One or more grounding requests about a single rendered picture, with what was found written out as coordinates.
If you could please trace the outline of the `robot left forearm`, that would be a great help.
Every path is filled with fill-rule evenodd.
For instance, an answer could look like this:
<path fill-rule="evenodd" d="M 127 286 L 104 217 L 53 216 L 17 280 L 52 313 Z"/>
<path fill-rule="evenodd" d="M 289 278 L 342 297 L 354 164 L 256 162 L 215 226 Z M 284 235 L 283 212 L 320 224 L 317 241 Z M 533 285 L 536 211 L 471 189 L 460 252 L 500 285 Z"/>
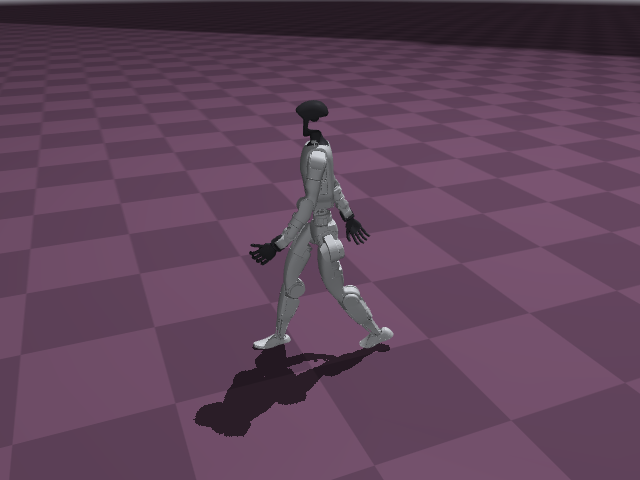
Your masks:
<path fill-rule="evenodd" d="M 302 227 L 310 219 L 313 208 L 314 204 L 311 200 L 305 199 L 301 202 L 299 210 L 297 213 L 293 213 L 288 227 L 283 230 L 282 237 L 275 242 L 280 249 L 284 249 L 297 238 L 297 233 L 301 231 Z"/>

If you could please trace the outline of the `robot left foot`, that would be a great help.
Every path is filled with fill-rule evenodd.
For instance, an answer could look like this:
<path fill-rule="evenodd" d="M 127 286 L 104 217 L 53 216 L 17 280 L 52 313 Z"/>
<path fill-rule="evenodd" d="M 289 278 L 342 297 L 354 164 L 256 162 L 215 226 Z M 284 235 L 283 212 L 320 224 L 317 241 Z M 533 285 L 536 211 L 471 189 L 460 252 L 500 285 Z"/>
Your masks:
<path fill-rule="evenodd" d="M 391 339 L 394 335 L 393 332 L 387 327 L 382 327 L 379 331 L 380 335 L 376 337 L 373 337 L 372 334 L 369 333 L 363 340 L 359 342 L 360 346 L 363 348 L 371 348 L 378 343 Z M 374 333 L 374 335 L 376 334 Z"/>

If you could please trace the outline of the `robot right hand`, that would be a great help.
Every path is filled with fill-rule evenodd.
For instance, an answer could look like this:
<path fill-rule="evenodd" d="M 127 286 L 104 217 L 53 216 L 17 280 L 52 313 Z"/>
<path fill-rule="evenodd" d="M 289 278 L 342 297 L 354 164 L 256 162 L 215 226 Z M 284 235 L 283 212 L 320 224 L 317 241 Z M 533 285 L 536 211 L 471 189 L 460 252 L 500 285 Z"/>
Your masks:
<path fill-rule="evenodd" d="M 350 209 L 350 210 L 351 210 L 351 209 Z M 352 210 L 351 210 L 351 211 L 352 211 Z M 346 219 L 345 219 L 344 215 L 343 215 L 343 214 L 342 214 L 342 212 L 340 211 L 340 216 L 342 217 L 342 219 L 343 219 L 343 221 L 344 221 L 344 222 L 347 222 L 345 227 L 346 227 L 346 237 L 347 237 L 347 240 L 348 240 L 349 242 L 351 241 L 349 233 L 352 235 L 352 238 L 353 238 L 353 240 L 355 241 L 355 243 L 356 243 L 357 245 L 359 245 L 359 243 L 358 243 L 358 241 L 356 240 L 355 235 L 356 235 L 357 239 L 358 239 L 361 243 L 364 243 L 364 241 L 362 241 L 362 239 L 359 237 L 358 233 L 360 234 L 360 236 L 361 236 L 364 240 L 367 240 L 367 238 L 362 234 L 362 232 L 363 232 L 366 236 L 370 237 L 370 235 L 369 235 L 369 234 L 364 230 L 364 228 L 362 227 L 362 225 L 360 224 L 360 222 L 359 222 L 359 221 L 357 221 L 356 219 L 354 219 L 354 216 L 355 216 L 355 215 L 353 214 L 353 212 L 352 212 L 352 216 L 350 216 L 350 217 L 348 217 L 348 218 L 346 218 Z M 360 231 L 360 229 L 362 230 L 362 232 Z M 357 233 L 357 232 L 358 232 L 358 233 Z M 355 235 L 354 235 L 354 234 L 355 234 Z"/>

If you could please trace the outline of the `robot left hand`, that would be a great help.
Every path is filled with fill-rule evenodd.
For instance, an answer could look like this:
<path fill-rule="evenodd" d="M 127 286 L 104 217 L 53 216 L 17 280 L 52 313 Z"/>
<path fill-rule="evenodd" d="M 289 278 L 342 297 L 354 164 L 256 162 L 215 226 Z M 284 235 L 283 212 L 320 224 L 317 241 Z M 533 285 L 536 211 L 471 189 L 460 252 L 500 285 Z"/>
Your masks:
<path fill-rule="evenodd" d="M 280 249 L 275 244 L 275 242 L 277 240 L 279 240 L 281 237 L 282 237 L 282 234 L 278 235 L 273 240 L 271 240 L 271 243 L 265 243 L 264 245 L 251 244 L 251 247 L 260 247 L 259 250 L 256 250 L 254 252 L 251 252 L 251 251 L 249 252 L 249 254 L 252 256 L 252 259 L 256 260 L 257 263 L 259 263 L 259 262 L 263 261 L 264 259 L 266 259 L 265 261 L 261 262 L 261 265 L 265 265 L 269 260 L 272 260 L 274 258 L 274 256 L 276 255 L 276 252 L 280 252 L 280 251 L 283 250 L 283 249 Z M 256 255 L 256 254 L 258 254 L 258 255 Z M 254 255 L 256 255 L 256 256 L 254 256 Z M 261 258 L 258 259 L 259 257 L 261 257 Z"/>

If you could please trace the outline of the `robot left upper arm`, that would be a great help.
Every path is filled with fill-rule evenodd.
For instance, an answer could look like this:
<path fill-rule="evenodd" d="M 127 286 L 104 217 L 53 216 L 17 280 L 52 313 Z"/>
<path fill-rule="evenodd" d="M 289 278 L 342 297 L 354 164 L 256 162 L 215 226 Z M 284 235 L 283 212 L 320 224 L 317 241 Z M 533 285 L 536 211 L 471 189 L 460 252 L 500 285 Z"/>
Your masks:
<path fill-rule="evenodd" d="M 321 187 L 321 181 L 327 165 L 326 154 L 322 151 L 312 151 L 307 161 L 307 176 L 306 176 L 306 196 L 298 199 L 296 206 L 299 210 L 300 204 L 303 200 L 309 199 L 313 202 L 314 208 L 316 207 L 318 195 Z"/>

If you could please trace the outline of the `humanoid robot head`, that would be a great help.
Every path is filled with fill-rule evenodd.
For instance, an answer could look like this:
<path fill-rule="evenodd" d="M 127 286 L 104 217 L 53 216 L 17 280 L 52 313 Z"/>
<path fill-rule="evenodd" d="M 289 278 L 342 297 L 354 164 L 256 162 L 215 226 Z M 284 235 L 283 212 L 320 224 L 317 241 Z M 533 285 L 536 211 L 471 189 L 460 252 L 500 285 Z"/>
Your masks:
<path fill-rule="evenodd" d="M 328 142 L 322 136 L 320 130 L 308 129 L 309 120 L 311 120 L 312 122 L 316 122 L 320 117 L 325 117 L 328 115 L 328 109 L 326 105 L 318 100 L 310 100 L 300 104 L 296 108 L 296 112 L 303 119 L 303 136 L 310 136 L 310 142 L 307 144 L 307 146 L 314 145 L 311 143 L 312 140 L 316 140 L 319 145 L 329 146 Z"/>

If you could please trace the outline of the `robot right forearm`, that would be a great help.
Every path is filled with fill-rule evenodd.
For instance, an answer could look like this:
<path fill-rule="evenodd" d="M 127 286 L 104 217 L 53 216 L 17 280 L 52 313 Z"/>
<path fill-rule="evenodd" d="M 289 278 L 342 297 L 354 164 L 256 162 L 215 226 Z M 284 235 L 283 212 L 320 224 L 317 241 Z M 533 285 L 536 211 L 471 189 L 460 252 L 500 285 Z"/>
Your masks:
<path fill-rule="evenodd" d="M 342 188 L 339 182 L 336 180 L 334 185 L 334 203 L 337 209 L 342 212 L 345 219 L 352 216 L 352 211 L 349 208 L 349 203 L 344 199 L 345 196 L 342 193 Z"/>

